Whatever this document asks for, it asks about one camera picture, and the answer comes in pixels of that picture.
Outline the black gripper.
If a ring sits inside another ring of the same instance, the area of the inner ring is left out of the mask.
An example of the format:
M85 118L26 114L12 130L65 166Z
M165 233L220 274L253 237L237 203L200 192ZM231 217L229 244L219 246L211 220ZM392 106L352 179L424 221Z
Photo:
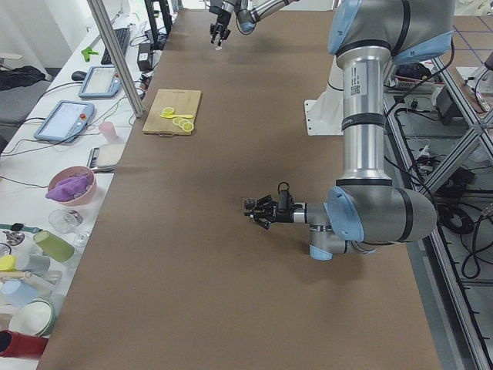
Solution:
M281 194L277 205L271 195L255 201L257 205L254 213L273 213L273 216L251 216L253 221L265 230L269 230L272 223L306 223L307 204L295 202L290 194Z
M215 6L219 9L217 13L216 22L221 25L229 25L231 15L234 12L235 8L235 0L225 0L225 1L216 1ZM216 42L217 36L217 24L210 24L210 35L211 35L211 43L214 44ZM220 39L227 40L230 35L230 30L228 28L222 29L220 31Z

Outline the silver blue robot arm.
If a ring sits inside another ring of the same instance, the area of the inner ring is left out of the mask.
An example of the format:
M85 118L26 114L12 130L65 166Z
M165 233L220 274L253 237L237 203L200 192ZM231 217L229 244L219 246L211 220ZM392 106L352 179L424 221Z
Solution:
M246 200L245 215L263 228L308 224L310 256L319 261L427 237L437 221L431 201L394 187L384 171L384 70L444 54L454 8L453 1L343 2L328 51L343 74L344 172L323 203L297 203L281 183L278 200Z
M211 43L221 46L222 42L228 39L233 15L236 17L236 26L240 33L249 35L258 22L291 3L291 0L270 0L250 7L248 1L210 1L208 10L216 15L216 21L210 24Z

